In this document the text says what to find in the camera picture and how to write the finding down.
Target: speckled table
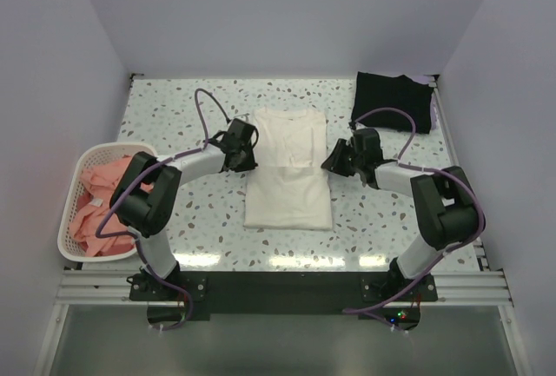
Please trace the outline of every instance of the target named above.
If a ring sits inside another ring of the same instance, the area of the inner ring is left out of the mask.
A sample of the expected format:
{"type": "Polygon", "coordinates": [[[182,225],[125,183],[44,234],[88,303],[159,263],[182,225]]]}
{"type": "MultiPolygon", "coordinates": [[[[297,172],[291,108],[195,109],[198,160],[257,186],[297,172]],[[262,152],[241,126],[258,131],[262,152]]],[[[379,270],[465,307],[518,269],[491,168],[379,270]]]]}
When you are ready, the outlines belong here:
{"type": "MultiPolygon", "coordinates": [[[[148,142],[159,155],[194,148],[202,128],[193,91],[213,91],[232,115],[260,107],[304,109],[326,114],[328,149],[350,135],[354,100],[352,79],[186,79],[135,80],[120,142],[148,142]]],[[[225,127],[222,114],[206,97],[203,113],[209,131],[225,127]]],[[[381,129],[385,157],[392,157],[407,133],[381,129]]],[[[445,167],[451,163],[440,128],[417,135],[404,160],[445,167]]],[[[182,269],[194,270],[386,270],[418,233],[412,200],[392,192],[364,188],[355,178],[330,175],[333,231],[250,229],[243,227],[246,175],[205,176],[184,186],[168,224],[170,245],[182,269]]],[[[123,261],[85,263],[88,270],[137,270],[137,256],[123,261]]],[[[464,247],[439,264],[437,271],[477,271],[473,247],[464,247]]]]}

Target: black folded cloth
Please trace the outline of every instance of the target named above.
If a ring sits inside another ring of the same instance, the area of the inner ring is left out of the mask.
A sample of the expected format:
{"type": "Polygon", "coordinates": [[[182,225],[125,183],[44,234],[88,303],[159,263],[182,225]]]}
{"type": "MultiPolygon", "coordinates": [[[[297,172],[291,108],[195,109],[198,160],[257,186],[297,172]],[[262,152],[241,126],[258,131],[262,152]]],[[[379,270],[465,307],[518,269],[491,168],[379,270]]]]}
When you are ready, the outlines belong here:
{"type": "MultiPolygon", "coordinates": [[[[422,85],[405,75],[391,78],[375,74],[357,73],[354,109],[351,120],[372,109],[394,107],[408,113],[415,121],[417,133],[431,131],[431,98],[434,89],[422,85]]],[[[367,127],[411,131],[411,123],[401,114],[381,111],[360,121],[367,127]]]]}

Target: clothing tag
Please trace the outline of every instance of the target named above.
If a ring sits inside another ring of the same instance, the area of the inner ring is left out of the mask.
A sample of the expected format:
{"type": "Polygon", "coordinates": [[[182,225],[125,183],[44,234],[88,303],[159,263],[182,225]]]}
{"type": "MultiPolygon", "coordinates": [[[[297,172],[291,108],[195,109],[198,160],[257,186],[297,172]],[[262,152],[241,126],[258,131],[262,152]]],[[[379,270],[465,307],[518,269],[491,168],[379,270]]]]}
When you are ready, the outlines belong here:
{"type": "Polygon", "coordinates": [[[100,207],[103,204],[103,199],[102,198],[94,198],[89,204],[94,205],[95,207],[100,207]]]}

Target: white wall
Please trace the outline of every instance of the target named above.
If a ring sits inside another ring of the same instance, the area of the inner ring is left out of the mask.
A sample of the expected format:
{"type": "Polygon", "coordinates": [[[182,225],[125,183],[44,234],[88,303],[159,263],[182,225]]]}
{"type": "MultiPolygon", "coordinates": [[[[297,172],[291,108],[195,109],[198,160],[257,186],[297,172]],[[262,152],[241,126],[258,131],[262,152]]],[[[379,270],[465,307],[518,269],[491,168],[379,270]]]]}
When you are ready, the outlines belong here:
{"type": "Polygon", "coordinates": [[[486,209],[537,367],[556,345],[556,0],[485,0],[440,77],[461,162],[486,209]]]}
{"type": "Polygon", "coordinates": [[[481,0],[92,0],[148,76],[438,73],[481,0]]]}
{"type": "Polygon", "coordinates": [[[116,137],[126,70],[89,0],[0,0],[0,363],[30,374],[62,272],[70,175],[116,137]]]}

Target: white plastic basket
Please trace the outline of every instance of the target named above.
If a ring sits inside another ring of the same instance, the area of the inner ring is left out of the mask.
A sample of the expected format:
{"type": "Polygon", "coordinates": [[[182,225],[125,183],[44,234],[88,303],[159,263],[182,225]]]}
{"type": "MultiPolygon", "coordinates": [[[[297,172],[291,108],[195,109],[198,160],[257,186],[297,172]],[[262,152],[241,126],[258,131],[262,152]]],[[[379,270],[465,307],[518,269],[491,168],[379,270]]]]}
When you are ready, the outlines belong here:
{"type": "Polygon", "coordinates": [[[104,165],[121,159],[125,155],[132,156],[137,152],[146,152],[150,155],[156,155],[156,150],[152,146],[138,142],[115,142],[99,144],[94,148],[86,151],[77,161],[76,170],[69,187],[68,198],[63,209],[62,223],[58,231],[58,249],[63,257],[71,261],[118,261],[125,259],[136,253],[136,249],[132,248],[126,253],[115,254],[113,256],[97,256],[85,257],[85,251],[70,236],[68,225],[76,218],[77,214],[77,198],[81,196],[85,190],[83,184],[79,180],[81,173],[85,168],[91,168],[96,165],[104,165]]]}

